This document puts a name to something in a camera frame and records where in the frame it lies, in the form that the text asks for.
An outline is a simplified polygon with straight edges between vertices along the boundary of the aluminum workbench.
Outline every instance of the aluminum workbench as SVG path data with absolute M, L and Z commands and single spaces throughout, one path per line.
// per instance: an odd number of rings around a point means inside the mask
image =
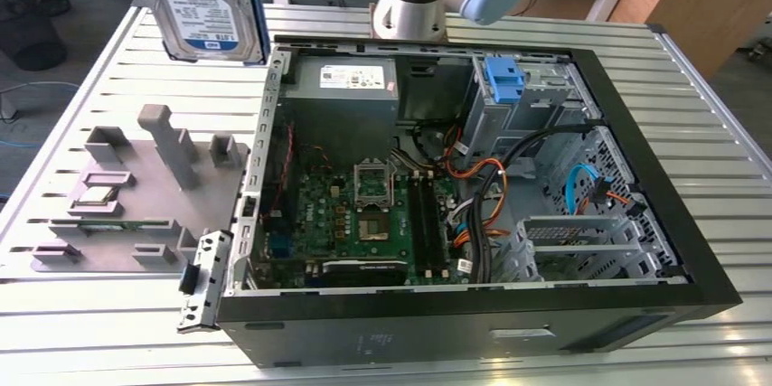
M 275 33 L 370 32 L 367 10 L 268 6 L 267 15 Z M 0 214 L 0 251 L 12 252 L 0 257 L 0 384 L 772 384 L 772 164 L 667 35 L 643 25 L 542 19 L 480 28 L 458 16 L 448 30 L 455 42 L 595 50 L 743 305 L 614 353 L 259 370 L 223 332 L 176 334 L 176 276 L 35 274 L 26 246 L 64 209 L 94 126 L 147 138 L 136 113 L 156 103 L 195 140 L 227 131 L 252 143 L 264 69 L 170 61 L 152 14 L 132 8 Z

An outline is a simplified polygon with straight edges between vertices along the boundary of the connector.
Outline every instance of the connector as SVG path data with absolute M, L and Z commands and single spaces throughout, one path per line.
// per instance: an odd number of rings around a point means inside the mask
M 614 178 L 611 176 L 595 180 L 595 185 L 588 195 L 592 203 L 606 203 L 607 193 L 612 190 L 612 181 Z
M 643 214 L 643 212 L 647 211 L 648 208 L 650 207 L 647 207 L 646 203 L 634 201 L 630 205 L 630 208 L 627 209 L 626 214 L 628 217 L 634 217 L 634 218 L 639 217 Z

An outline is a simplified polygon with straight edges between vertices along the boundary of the metal bracket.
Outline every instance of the metal bracket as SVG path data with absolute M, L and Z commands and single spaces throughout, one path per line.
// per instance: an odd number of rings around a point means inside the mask
M 180 280 L 180 291 L 186 294 L 178 324 L 182 334 L 220 330 L 215 321 L 232 242 L 230 231 L 211 232 L 199 239 L 194 264 L 186 267 Z

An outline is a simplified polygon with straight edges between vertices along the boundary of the floor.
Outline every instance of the floor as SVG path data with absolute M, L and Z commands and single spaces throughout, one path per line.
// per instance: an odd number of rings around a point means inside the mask
M 375 0 L 347 0 L 355 7 L 366 7 Z M 82 83 L 91 66 L 119 25 L 132 0 L 71 0 L 72 10 L 54 19 L 58 32 L 68 45 L 67 62 L 43 72 L 16 68 L 0 55 L 0 91 L 31 81 Z M 295 0 L 304 5 L 331 5 L 336 0 Z M 750 130 L 759 145 L 772 155 L 772 128 L 768 113 L 772 109 L 772 65 L 750 63 L 738 53 L 711 80 L 716 93 Z M 30 86 L 7 93 L 20 116 L 14 124 L 0 123 L 0 140 L 32 147 L 0 144 L 0 209 L 35 157 L 35 144 L 43 143 L 62 111 L 70 103 L 74 89 L 64 85 Z

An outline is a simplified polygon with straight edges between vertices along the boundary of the side panel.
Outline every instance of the side panel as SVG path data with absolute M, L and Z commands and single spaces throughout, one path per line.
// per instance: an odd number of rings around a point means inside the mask
M 612 350 L 676 315 L 638 309 L 223 323 L 260 368 L 452 361 Z

